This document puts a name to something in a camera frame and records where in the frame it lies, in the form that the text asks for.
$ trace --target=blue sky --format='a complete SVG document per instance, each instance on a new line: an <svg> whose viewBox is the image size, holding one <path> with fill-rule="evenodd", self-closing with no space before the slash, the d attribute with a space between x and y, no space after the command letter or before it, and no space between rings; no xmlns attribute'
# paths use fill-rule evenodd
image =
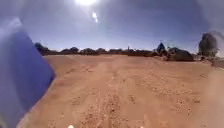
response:
<svg viewBox="0 0 224 128"><path fill-rule="evenodd" d="M0 21L19 17L34 42L61 50L153 49L160 41L192 52L204 32L224 32L220 0L1 0ZM97 14L98 23L92 17Z"/></svg>

